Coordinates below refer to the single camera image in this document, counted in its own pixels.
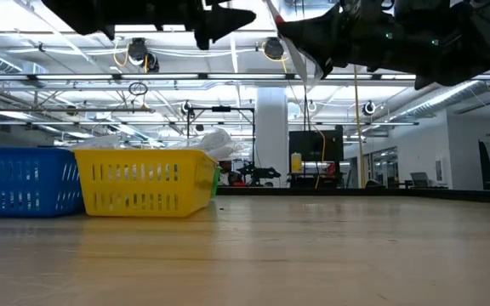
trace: yellow plastic basket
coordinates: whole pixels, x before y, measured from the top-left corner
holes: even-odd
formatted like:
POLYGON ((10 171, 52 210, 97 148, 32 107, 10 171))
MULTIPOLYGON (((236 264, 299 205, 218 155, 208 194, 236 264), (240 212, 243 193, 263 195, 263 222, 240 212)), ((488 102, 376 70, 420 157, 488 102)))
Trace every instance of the yellow plastic basket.
POLYGON ((215 161, 200 150, 75 150, 90 216, 184 217, 209 204, 215 161))

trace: yellow bottle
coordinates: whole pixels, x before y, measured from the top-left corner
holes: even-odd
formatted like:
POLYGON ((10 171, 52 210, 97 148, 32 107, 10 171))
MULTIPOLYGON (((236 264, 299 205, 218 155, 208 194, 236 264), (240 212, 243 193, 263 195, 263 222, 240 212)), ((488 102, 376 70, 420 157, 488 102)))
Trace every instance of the yellow bottle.
POLYGON ((302 155, 300 153, 293 153, 290 156, 290 163, 291 163, 291 172, 292 173, 301 173, 303 172, 302 169, 302 155))

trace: wooden table surface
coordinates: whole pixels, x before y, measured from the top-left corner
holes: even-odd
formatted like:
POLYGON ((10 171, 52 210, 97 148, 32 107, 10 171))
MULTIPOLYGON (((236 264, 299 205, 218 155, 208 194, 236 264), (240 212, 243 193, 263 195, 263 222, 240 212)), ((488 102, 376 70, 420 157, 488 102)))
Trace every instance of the wooden table surface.
POLYGON ((488 306, 490 204, 219 197, 187 219, 0 219, 0 305, 488 306))

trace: white wall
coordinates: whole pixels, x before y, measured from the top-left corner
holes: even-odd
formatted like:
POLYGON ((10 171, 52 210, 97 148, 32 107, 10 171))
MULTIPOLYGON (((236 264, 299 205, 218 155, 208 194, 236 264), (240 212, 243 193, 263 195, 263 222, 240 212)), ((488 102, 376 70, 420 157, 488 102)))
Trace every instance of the white wall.
MULTIPOLYGON (((449 164, 447 113, 441 111, 434 118, 420 119, 418 126, 397 127, 389 138, 368 139, 364 154, 396 147, 398 149, 398 178, 400 182, 411 179, 410 173, 425 172, 436 179, 436 160, 442 160, 442 172, 447 187, 452 187, 449 164)), ((358 145, 345 148, 345 159, 358 156, 358 145)))
POLYGON ((288 173, 287 107, 284 88, 259 88, 255 106, 256 166, 274 167, 281 174, 281 179, 271 180, 275 187, 285 186, 288 173))
POLYGON ((478 140, 490 142, 490 116, 449 116, 447 122, 454 189, 482 190, 478 140))

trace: computer monitor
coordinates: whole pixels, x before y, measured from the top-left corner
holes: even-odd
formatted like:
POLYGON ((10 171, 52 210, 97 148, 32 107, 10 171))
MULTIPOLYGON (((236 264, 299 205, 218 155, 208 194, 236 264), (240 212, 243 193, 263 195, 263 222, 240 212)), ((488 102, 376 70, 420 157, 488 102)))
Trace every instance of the computer monitor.
MULTIPOLYGON (((324 161, 340 162, 344 157, 343 129, 322 131, 325 138, 324 161)), ((317 131, 292 131, 288 133, 289 155, 300 153, 304 162, 322 160, 322 136, 317 131)))

